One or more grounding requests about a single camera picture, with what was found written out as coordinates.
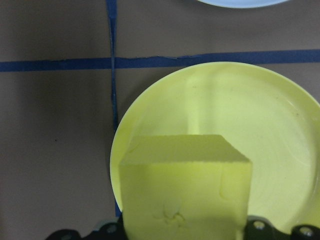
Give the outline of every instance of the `screw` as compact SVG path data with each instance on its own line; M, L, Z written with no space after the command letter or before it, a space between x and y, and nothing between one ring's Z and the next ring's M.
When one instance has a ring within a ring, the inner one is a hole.
M115 225L115 224L109 225L108 228L106 229L106 232L107 232L108 234L113 234L113 233L115 233L116 231L117 231L117 225Z
M307 237L312 237L314 235L314 232L307 226L303 226L300 228L300 233Z
M265 228L265 223L264 222L262 222L262 221L255 221L254 223L253 223L253 225L254 225L254 227L256 228L256 229L258 229L258 230L263 230L264 228Z

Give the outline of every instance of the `cardboard surface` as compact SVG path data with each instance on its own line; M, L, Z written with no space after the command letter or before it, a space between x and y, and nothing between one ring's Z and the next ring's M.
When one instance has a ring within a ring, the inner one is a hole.
M320 1L228 9L196 0L118 1L116 55L135 58L320 49ZM0 3L0 61L110 57L106 3ZM266 64L320 101L320 63ZM121 118L182 67L117 69ZM110 70L0 73L0 239L85 236L115 214Z

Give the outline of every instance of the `yellow plate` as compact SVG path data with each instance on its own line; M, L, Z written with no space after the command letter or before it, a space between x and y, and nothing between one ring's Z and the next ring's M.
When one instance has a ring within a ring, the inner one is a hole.
M252 160L249 215L287 233L299 223L320 227L320 106L288 78L255 65L212 62L150 86L124 115L112 144L120 209L118 166L131 138L179 134L222 135Z

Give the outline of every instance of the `blue tape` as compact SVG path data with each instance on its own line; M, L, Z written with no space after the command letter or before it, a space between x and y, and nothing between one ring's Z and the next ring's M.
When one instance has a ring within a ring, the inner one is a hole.
M248 64L298 64L320 63L320 49L207 53L192 56L151 56L114 58L115 69L186 67L209 62L240 62ZM111 69L112 59L81 58L66 60L5 61L0 62L0 72L58 71Z
M109 20L109 34L110 34L110 47L111 47L111 103L112 103L112 121L113 131L116 133L119 120L118 120L118 107L117 107L117 89L116 89L116 33L117 33L117 0L106 0ZM115 216L120 217L121 211L115 202Z
M82 69L110 69L110 58L81 58L65 60L4 61L0 72L29 72Z
M185 67L209 62L241 62L248 64L293 64L319 63L320 49L284 50L284 51L251 51L207 53L193 56L164 57L151 56L140 58L117 58L116 67L129 68L160 68Z

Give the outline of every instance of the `yellow foam block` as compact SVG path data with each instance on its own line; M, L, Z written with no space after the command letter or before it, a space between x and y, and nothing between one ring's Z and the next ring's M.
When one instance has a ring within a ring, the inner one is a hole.
M129 240L240 240L252 163L220 135L140 136L120 163Z

